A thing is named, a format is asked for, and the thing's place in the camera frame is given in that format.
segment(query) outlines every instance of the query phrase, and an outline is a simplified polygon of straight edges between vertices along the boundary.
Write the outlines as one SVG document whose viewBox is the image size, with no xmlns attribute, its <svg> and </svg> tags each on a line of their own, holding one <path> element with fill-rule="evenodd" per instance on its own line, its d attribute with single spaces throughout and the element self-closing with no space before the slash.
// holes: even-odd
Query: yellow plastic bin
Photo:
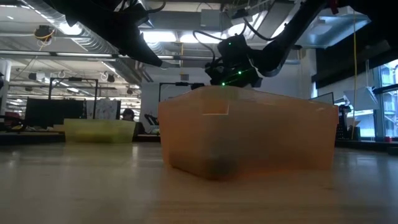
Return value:
<svg viewBox="0 0 398 224">
<path fill-rule="evenodd" d="M 330 169 L 338 108 L 231 86 L 159 104 L 166 164 L 208 179 Z"/>
<path fill-rule="evenodd" d="M 132 142 L 135 122 L 100 119 L 65 119 L 67 142 Z"/>
</svg>

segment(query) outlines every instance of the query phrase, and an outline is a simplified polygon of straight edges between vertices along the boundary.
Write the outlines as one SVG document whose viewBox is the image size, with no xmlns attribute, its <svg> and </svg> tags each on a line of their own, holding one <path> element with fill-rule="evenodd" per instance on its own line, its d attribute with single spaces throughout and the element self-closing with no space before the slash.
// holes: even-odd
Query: ceiling duct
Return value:
<svg viewBox="0 0 398 224">
<path fill-rule="evenodd" d="M 43 18 L 48 20 L 54 27 L 58 28 L 62 32 L 65 33 L 65 30 L 72 31 L 72 27 L 69 27 L 65 15 L 57 12 L 48 4 L 43 2 L 43 0 L 22 0 L 25 4 L 39 13 Z M 102 39 L 100 36 L 96 35 L 94 32 L 90 31 L 85 26 L 80 23 L 76 24 L 77 28 L 81 29 L 80 35 L 85 38 L 72 38 L 74 42 L 78 45 L 86 49 L 91 53 L 102 53 L 102 54 L 118 54 L 118 51 L 115 47 L 109 44 L 107 41 Z M 105 65 L 109 67 L 113 67 L 115 69 L 114 72 L 117 72 L 120 76 L 122 76 L 125 81 L 128 83 L 137 83 L 141 82 L 141 77 L 137 74 L 136 71 L 130 69 L 124 59 L 117 58 L 115 62 L 103 62 Z"/>
<path fill-rule="evenodd" d="M 148 47 L 157 55 L 165 54 L 164 46 L 161 42 L 147 43 Z"/>
</svg>

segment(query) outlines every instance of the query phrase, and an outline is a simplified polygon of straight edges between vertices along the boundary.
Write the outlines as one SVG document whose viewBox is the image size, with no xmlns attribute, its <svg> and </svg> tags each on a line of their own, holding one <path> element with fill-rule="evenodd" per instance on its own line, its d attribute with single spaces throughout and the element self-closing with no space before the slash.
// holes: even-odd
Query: orange plastic bin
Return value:
<svg viewBox="0 0 398 224">
<path fill-rule="evenodd" d="M 330 169 L 338 108 L 231 86 L 159 104 L 166 164 L 207 179 Z"/>
</svg>

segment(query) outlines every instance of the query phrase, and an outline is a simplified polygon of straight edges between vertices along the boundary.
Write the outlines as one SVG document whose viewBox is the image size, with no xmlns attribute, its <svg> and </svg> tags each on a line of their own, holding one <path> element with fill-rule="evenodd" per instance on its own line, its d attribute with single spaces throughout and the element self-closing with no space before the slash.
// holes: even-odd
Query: person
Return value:
<svg viewBox="0 0 398 224">
<path fill-rule="evenodd" d="M 125 109 L 122 116 L 125 121 L 134 121 L 134 112 L 132 109 Z"/>
</svg>

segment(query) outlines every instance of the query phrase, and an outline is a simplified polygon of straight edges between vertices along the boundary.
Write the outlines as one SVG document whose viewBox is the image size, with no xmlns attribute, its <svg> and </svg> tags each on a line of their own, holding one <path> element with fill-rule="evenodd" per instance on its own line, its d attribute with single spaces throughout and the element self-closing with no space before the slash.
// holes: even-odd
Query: table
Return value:
<svg viewBox="0 0 398 224">
<path fill-rule="evenodd" d="M 0 147 L 2 223 L 397 223 L 398 158 L 336 149 L 333 170 L 214 182 L 159 143 Z"/>
</svg>

